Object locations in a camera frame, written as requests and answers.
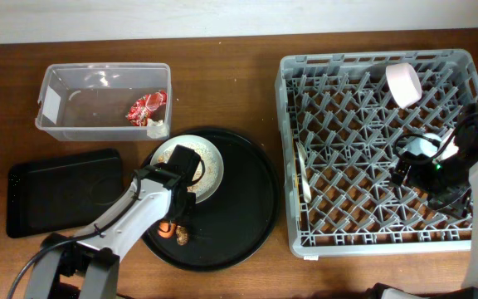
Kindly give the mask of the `grey plate with food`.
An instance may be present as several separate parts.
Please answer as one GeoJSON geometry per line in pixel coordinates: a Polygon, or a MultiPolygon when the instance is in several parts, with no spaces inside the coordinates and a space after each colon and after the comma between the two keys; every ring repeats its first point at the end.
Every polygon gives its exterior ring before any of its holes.
{"type": "Polygon", "coordinates": [[[193,177],[197,182],[188,187],[188,192],[195,193],[196,203],[209,199],[218,189],[224,174],[224,163],[217,147],[209,140],[197,135],[180,135],[165,141],[151,155],[149,164],[168,162],[177,145],[194,150],[202,162],[193,177]]]}

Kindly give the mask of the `light blue plastic cup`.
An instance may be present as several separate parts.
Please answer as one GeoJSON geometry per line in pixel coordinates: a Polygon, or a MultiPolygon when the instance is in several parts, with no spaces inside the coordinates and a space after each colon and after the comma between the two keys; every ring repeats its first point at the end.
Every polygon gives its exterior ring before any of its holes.
{"type": "Polygon", "coordinates": [[[426,157],[432,157],[441,147],[442,139],[433,133],[426,133],[423,137],[412,138],[404,149],[416,156],[423,154],[426,157]]]}

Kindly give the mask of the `white tissue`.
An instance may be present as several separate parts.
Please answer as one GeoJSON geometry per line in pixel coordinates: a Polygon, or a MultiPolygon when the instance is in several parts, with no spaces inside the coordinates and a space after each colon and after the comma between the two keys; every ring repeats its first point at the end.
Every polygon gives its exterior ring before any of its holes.
{"type": "Polygon", "coordinates": [[[149,119],[146,125],[147,136],[150,139],[161,140],[169,137],[169,126],[163,120],[152,120],[149,119]]]}

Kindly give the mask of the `orange carrot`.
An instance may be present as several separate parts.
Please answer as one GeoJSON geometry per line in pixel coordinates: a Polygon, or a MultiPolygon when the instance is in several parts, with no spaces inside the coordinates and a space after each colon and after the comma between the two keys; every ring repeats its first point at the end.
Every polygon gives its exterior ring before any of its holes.
{"type": "Polygon", "coordinates": [[[177,224],[171,222],[160,222],[157,228],[157,233],[161,238],[171,238],[176,233],[177,224]]]}

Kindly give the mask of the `brown food scrap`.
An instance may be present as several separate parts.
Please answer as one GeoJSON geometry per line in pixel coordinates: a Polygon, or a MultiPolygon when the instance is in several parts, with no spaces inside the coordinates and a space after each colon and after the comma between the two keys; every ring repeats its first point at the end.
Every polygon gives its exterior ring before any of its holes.
{"type": "Polygon", "coordinates": [[[189,241],[189,233],[188,230],[183,226],[177,226],[175,230],[177,236],[177,243],[180,246],[184,246],[189,241]]]}

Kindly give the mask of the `pink plastic bowl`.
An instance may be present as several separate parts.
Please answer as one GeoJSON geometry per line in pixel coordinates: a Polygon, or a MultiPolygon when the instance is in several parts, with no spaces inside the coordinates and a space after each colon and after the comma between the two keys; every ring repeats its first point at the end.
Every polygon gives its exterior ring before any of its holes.
{"type": "Polygon", "coordinates": [[[422,98],[422,86],[415,69],[408,63],[387,66],[385,76],[395,103],[402,109],[422,98]]]}

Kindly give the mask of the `wooden chopstick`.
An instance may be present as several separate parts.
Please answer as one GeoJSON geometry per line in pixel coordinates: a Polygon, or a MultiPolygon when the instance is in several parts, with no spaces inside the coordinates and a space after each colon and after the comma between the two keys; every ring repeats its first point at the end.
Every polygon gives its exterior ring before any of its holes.
{"type": "Polygon", "coordinates": [[[294,205],[295,205],[295,214],[296,214],[296,217],[298,218],[298,222],[301,220],[301,216],[300,216],[300,195],[299,195],[299,180],[298,180],[298,176],[297,174],[294,174],[294,183],[293,183],[293,187],[294,187],[294,205]]]}

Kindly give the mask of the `white plastic fork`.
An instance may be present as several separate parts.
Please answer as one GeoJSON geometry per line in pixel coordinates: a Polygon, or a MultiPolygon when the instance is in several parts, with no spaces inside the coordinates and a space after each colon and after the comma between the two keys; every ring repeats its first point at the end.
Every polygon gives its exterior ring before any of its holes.
{"type": "Polygon", "coordinates": [[[305,152],[305,147],[300,142],[297,142],[296,143],[296,148],[298,150],[298,159],[299,159],[299,164],[300,164],[300,179],[301,179],[301,183],[302,183],[304,201],[306,203],[310,203],[311,192],[310,192],[310,185],[309,185],[309,180],[307,178],[306,166],[305,166],[305,161],[306,161],[306,158],[307,158],[307,155],[306,155],[306,152],[305,152]]]}

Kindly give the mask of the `cream plastic cup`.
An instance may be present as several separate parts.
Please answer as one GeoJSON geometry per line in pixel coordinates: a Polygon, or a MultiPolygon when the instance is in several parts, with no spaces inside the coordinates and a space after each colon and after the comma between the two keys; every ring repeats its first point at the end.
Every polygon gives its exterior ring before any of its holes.
{"type": "Polygon", "coordinates": [[[439,156],[439,160],[445,160],[452,157],[454,154],[458,153],[458,146],[455,145],[455,139],[452,139],[451,142],[445,147],[444,151],[439,156]]]}

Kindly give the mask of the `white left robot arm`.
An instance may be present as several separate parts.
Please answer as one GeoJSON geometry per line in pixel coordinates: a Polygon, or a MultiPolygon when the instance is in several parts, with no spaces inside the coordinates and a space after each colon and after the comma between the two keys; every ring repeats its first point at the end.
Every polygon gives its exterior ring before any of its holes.
{"type": "Polygon", "coordinates": [[[72,237],[49,235],[17,274],[7,293],[12,298],[19,282],[32,269],[26,298],[50,298],[60,289],[60,276],[83,272],[79,298],[115,298],[120,262],[155,223],[183,216],[195,205],[188,186],[202,158],[178,145],[168,162],[135,170],[130,186],[106,212],[72,237]]]}

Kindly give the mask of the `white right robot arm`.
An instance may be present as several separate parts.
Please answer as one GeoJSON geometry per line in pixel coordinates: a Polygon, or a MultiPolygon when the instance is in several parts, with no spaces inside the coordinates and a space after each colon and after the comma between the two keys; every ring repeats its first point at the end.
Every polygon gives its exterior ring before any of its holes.
{"type": "Polygon", "coordinates": [[[402,148],[392,184],[427,194],[429,208],[455,218],[472,214],[471,256],[461,289],[448,298],[478,298],[478,101],[464,106],[447,140],[411,133],[402,148]]]}

